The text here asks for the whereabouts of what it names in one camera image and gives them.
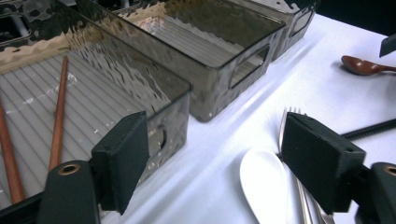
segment brown spoon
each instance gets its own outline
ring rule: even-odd
[[[360,76],[370,76],[385,71],[396,72],[396,67],[372,63],[346,55],[341,58],[341,61],[349,71]]]

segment white ceramic spoon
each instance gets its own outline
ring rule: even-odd
[[[269,151],[250,150],[240,167],[242,189],[261,224],[285,224],[286,174],[279,158]]]

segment fork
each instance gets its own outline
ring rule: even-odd
[[[287,108],[285,107],[284,111],[283,111],[283,117],[280,123],[280,130],[279,130],[279,146],[278,146],[278,153],[277,156],[279,157],[280,160],[282,160],[282,142],[283,142],[283,133],[285,132],[285,126],[286,126],[286,118],[288,116],[288,112],[293,112],[293,113],[298,113],[301,114],[301,109],[300,108],[291,108],[289,109],[289,111],[287,110]],[[333,224],[334,220],[332,218],[331,215],[327,215],[322,209],[321,207],[318,205],[318,203],[315,201],[315,199],[313,199],[313,197],[310,194],[307,194],[307,192],[305,192],[305,188],[303,186],[303,184],[300,182],[300,180],[298,180],[298,178],[295,175],[292,175],[296,186],[297,186],[297,190],[299,193],[299,199],[300,199],[300,203],[301,203],[301,207],[302,207],[302,212],[303,212],[303,220],[304,220],[304,224],[312,224],[312,217],[309,211],[309,206],[308,206],[308,202],[307,202],[307,196],[309,195],[310,198],[313,200],[313,203],[315,205],[315,208],[317,210],[318,213],[318,221],[320,224]]]

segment white table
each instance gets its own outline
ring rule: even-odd
[[[396,77],[358,77],[341,67],[342,55],[396,64],[396,52],[378,58],[383,35],[316,15],[299,43],[270,64],[265,76],[208,123],[190,117],[187,144],[140,185],[125,214],[103,223],[257,223],[239,179],[252,148],[277,152],[285,106],[300,107],[338,133],[396,118]],[[396,163],[396,130],[354,142],[365,165]],[[289,179],[288,223],[301,223]],[[336,214],[354,223],[357,205]]]

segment wooden chopstick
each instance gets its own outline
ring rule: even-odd
[[[6,166],[8,187],[11,194],[12,203],[18,203],[25,199],[23,186],[21,183],[18,164],[15,161],[14,150],[6,122],[5,112],[0,101],[0,143],[3,151],[4,165]]]
[[[64,102],[66,96],[67,81],[67,56],[64,56],[62,65],[61,82],[59,84],[58,102],[55,112],[55,123],[52,134],[52,147],[49,158],[49,171],[61,163],[62,157],[62,139],[64,135]]]

